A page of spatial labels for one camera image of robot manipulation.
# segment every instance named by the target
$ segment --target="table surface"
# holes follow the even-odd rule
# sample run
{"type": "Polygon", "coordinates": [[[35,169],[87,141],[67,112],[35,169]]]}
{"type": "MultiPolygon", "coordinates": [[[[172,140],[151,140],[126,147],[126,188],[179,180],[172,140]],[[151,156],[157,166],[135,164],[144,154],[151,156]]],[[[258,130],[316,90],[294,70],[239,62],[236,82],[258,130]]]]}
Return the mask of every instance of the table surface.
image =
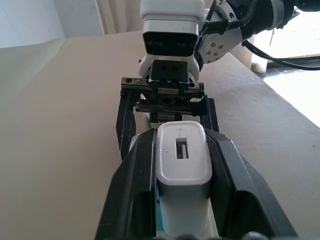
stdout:
{"type": "MultiPolygon", "coordinates": [[[[94,239],[121,162],[120,81],[137,75],[144,52],[141,32],[71,38],[6,98],[0,239],[94,239]]],[[[220,132],[262,173],[298,234],[320,236],[319,128],[230,54],[205,65],[200,81],[220,132]]]]}

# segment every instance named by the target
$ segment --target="black cable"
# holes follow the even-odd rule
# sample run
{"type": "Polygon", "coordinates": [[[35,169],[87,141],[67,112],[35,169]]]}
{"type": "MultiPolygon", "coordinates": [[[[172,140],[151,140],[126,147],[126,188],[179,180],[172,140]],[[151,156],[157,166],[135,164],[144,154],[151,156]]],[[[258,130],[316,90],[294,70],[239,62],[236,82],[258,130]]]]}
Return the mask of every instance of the black cable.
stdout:
{"type": "Polygon", "coordinates": [[[208,15],[206,16],[206,21],[210,21],[215,10],[216,10],[216,6],[218,4],[218,0],[213,0],[212,4],[211,4],[211,7],[210,7],[210,10],[208,12],[208,15]]]}
{"type": "Polygon", "coordinates": [[[206,23],[206,34],[220,34],[223,35],[226,31],[241,28],[249,23],[254,16],[259,0],[251,0],[249,8],[242,19],[229,21],[227,18],[222,21],[214,21],[206,23]]]}
{"type": "Polygon", "coordinates": [[[245,46],[247,49],[249,49],[249,51],[251,51],[253,54],[263,58],[263,59],[267,59],[267,60],[271,60],[275,63],[290,67],[290,68],[294,68],[294,69],[300,69],[300,70],[308,70],[308,71],[318,71],[320,70],[320,66],[303,66],[303,65],[297,65],[294,63],[290,63],[287,62],[288,59],[286,58],[279,58],[279,59],[286,59],[286,61],[283,60],[279,60],[275,57],[272,57],[268,54],[266,54],[264,51],[260,50],[259,48],[257,48],[256,46],[254,46],[252,43],[250,43],[248,40],[245,40],[242,43],[243,46],[245,46]]]}
{"type": "MultiPolygon", "coordinates": [[[[269,56],[265,52],[257,48],[255,45],[253,45],[251,42],[249,42],[248,40],[244,41],[243,44],[246,45],[246,47],[249,46],[249,48],[256,50],[262,55],[269,56]]],[[[284,58],[273,57],[272,59],[277,61],[285,61],[285,62],[311,61],[311,60],[320,60],[320,55],[319,56],[302,56],[302,57],[284,57],[284,58]]]]}
{"type": "Polygon", "coordinates": [[[252,19],[252,17],[254,16],[255,10],[256,10],[257,5],[258,5],[258,1],[259,0],[252,0],[250,2],[248,11],[246,12],[245,16],[240,20],[232,21],[230,23],[228,29],[229,30],[237,29],[237,28],[241,28],[241,27],[247,25],[249,23],[249,21],[252,19]]]}

